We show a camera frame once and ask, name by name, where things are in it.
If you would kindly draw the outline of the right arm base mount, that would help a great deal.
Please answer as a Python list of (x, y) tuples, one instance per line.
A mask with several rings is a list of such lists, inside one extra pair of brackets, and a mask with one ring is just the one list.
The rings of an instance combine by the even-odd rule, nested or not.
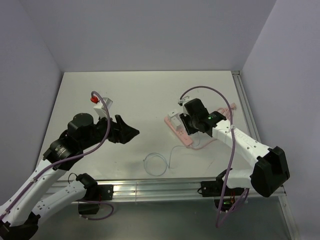
[[(200, 194), (202, 197), (218, 197), (214, 201), (215, 206), (219, 207), (220, 196), (222, 193), (223, 182), (220, 183), (217, 180), (213, 181), (202, 181), (200, 183), (200, 188), (197, 190), (197, 193)], [(230, 208), (236, 202), (236, 196), (241, 196), (242, 193), (245, 191), (244, 188), (228, 188), (226, 187), (222, 202), (221, 210), (223, 212), (229, 211)]]

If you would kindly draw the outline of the white charger plug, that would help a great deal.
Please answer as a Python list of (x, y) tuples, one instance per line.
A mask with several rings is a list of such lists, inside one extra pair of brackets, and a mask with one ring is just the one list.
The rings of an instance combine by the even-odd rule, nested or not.
[(175, 131), (179, 131), (182, 127), (182, 123), (177, 117), (172, 117), (170, 123)]
[(176, 109), (174, 109), (167, 113), (167, 118), (168, 120), (171, 120), (172, 118), (177, 117), (178, 115), (179, 115), (179, 112)]

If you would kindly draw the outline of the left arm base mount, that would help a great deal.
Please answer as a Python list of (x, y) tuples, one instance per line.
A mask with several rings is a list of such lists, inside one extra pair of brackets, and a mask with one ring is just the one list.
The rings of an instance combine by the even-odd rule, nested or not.
[[(110, 201), (113, 198), (114, 186), (112, 184), (97, 185), (91, 187), (85, 196), (82, 198), (84, 201), (101, 202)], [(84, 203), (78, 204), (77, 210), (80, 215), (90, 216), (96, 215), (101, 208), (98, 203)]]

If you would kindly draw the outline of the pink power strip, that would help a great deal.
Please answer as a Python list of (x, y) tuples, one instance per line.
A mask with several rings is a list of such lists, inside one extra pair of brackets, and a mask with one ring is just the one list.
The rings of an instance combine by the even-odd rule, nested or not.
[(193, 144), (192, 138), (182, 127), (176, 130), (167, 116), (164, 118), (164, 122), (184, 146), (190, 147)]

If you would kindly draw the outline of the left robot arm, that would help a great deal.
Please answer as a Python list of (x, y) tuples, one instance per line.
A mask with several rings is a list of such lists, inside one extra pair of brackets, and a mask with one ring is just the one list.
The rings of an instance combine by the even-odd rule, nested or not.
[(0, 207), (0, 236), (4, 240), (29, 240), (40, 224), (72, 202), (97, 201), (101, 195), (97, 181), (87, 173), (64, 189), (43, 199), (48, 189), (75, 163), (84, 150), (102, 144), (126, 144), (139, 135), (139, 130), (127, 125), (120, 115), (115, 121), (100, 117), (97, 123), (88, 113), (79, 113), (67, 124), (67, 129), (51, 143), (38, 167), (21, 188)]

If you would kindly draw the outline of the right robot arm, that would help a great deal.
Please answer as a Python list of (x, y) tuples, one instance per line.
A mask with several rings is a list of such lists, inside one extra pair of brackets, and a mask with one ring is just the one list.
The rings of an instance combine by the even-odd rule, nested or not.
[(222, 195), (233, 189), (254, 189), (268, 198), (289, 178), (290, 172), (285, 152), (276, 146), (271, 148), (251, 138), (231, 123), (231, 118), (218, 111), (208, 112), (198, 98), (180, 100), (183, 108), (179, 115), (188, 135), (197, 132), (219, 140), (240, 154), (250, 168), (225, 170), (216, 177), (216, 189)]

